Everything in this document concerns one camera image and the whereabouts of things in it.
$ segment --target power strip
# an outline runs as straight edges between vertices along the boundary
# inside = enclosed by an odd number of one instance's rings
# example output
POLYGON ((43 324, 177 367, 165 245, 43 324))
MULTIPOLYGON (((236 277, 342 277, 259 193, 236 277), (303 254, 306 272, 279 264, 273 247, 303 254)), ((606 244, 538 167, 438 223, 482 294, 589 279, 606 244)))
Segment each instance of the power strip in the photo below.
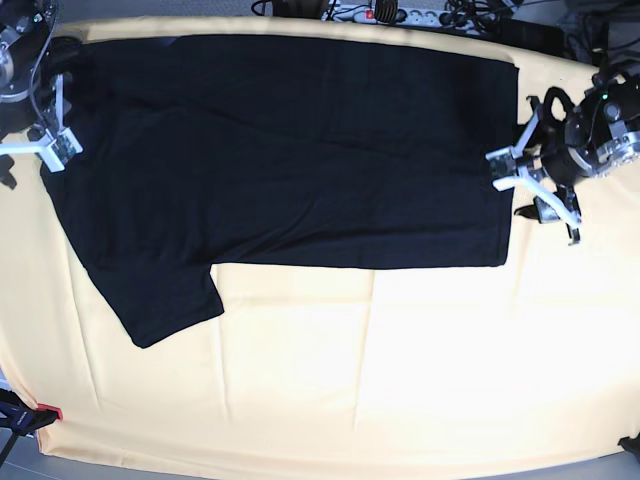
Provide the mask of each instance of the power strip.
MULTIPOLYGON (((373 8, 365 5, 342 5, 338 3, 335 7, 333 18, 336 21, 364 23, 368 25, 386 25, 378 22, 374 18, 373 8)), ((451 27, 449 24, 443 25, 441 18, 450 15, 446 10, 434 10, 431 8, 405 8, 400 6, 398 10, 398 20, 395 26, 412 26, 427 28, 450 28, 451 30, 462 30, 466 33, 477 34, 472 22, 467 21, 465 25, 451 27)))

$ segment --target t-shirt sleeve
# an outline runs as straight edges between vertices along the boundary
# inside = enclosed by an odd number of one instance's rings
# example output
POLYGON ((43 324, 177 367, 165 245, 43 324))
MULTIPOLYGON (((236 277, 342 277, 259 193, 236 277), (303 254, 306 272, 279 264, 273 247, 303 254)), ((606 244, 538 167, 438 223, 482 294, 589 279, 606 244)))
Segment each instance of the t-shirt sleeve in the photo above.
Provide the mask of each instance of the t-shirt sleeve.
POLYGON ((224 313, 205 265, 89 265, 87 272, 140 348, 224 313))

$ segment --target yellow tablecloth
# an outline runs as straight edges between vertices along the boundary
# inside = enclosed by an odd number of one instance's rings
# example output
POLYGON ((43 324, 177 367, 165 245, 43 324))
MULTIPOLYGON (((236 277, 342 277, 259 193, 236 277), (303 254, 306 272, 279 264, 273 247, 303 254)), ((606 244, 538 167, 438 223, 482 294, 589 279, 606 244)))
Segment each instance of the yellow tablecloth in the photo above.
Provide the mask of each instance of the yellow tablecloth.
MULTIPOLYGON (((275 34, 501 59, 525 97, 592 69, 482 41, 261 18, 67 26, 88 41, 275 34)), ((515 219, 495 269, 357 271, 221 265, 222 317, 141 350, 89 281, 39 161, 0 188, 0 367, 60 407, 45 454, 240 479, 452 479, 616 452, 640 430, 640 165, 578 187, 583 243, 515 219)), ((530 201, 518 192, 515 205, 530 201)))

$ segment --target black t-shirt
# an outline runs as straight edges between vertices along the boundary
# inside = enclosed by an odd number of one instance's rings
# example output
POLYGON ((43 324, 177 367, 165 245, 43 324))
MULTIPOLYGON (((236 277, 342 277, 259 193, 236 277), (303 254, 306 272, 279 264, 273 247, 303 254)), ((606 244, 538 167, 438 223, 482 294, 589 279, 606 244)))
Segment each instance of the black t-shirt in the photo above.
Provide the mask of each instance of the black t-shirt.
POLYGON ((484 154, 512 142, 513 65, 221 35, 87 45, 71 72, 85 152, 43 180, 140 347, 223 313, 216 263, 505 262, 511 193, 484 154))

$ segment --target black cable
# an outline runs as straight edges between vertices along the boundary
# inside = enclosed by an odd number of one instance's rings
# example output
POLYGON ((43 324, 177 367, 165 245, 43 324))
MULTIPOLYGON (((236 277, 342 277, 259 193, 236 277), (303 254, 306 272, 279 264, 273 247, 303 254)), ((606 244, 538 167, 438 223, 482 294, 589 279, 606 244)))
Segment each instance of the black cable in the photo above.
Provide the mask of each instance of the black cable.
MULTIPOLYGON (((504 11, 507 11, 507 10, 512 10, 512 9, 516 9, 517 10, 519 8, 529 7, 531 5, 539 5, 541 3, 552 3, 552 2, 560 2, 560 1, 562 1, 562 0, 535 0, 533 2, 524 2, 524 3, 521 3, 520 5, 514 5, 512 7, 500 7, 500 8, 496 8, 496 9, 490 10, 490 11, 485 12, 485 13, 481 13, 479 15, 474 15, 473 17, 466 18, 466 19, 464 19, 464 23, 468 22, 469 20, 473 21, 473 20, 476 20, 476 19, 479 19, 479 18, 487 17, 489 15, 495 15, 496 13, 504 12, 504 11)), ((455 28, 457 26, 458 25, 457 25, 457 22, 456 22, 456 24, 453 24, 450 27, 445 27, 445 28, 455 28)))
POLYGON ((40 63, 42 63, 42 59, 44 58, 44 55, 47 53, 47 49, 49 48, 49 44, 51 43, 51 39, 53 38, 53 32, 56 28, 56 24, 58 23, 58 14, 60 13, 59 1, 53 0, 51 3, 51 8, 53 9, 53 12, 51 17, 51 25, 49 26, 49 36, 47 37, 47 40, 44 42, 44 46, 40 51, 40 55, 38 55, 38 59, 36 60, 36 63, 33 65, 33 70, 31 70, 31 77, 29 77, 29 100, 31 101, 31 107, 33 107, 33 110, 36 112, 36 115, 38 116, 38 120, 40 121, 42 128, 44 128, 45 131, 50 136, 53 136, 51 134, 51 130, 49 129, 49 126, 47 125, 47 121, 44 118, 44 114, 42 113, 42 110, 40 110, 40 107, 38 106, 38 102, 36 102, 35 86, 34 86, 35 80, 36 80, 36 74, 38 73, 38 68, 40 67, 40 63))
POLYGON ((608 52, 615 52, 616 50, 624 50, 625 48, 629 48, 634 46, 636 43, 640 43, 640 37, 635 40, 631 40, 630 42, 623 43, 622 45, 616 45, 615 47, 609 47, 607 49, 608 52))
POLYGON ((353 8, 349 8, 348 10, 341 10, 339 12, 334 13, 334 17, 336 15, 342 15, 343 13, 349 13, 349 12, 353 12, 354 10, 357 10, 359 8, 371 8, 369 5, 358 5, 357 7, 353 7, 353 8))
POLYGON ((329 13, 327 13, 327 20, 328 21, 332 21, 333 20, 333 12, 335 11, 337 4, 338 4, 338 0, 333 0, 333 3, 331 4, 331 8, 329 9, 329 13))

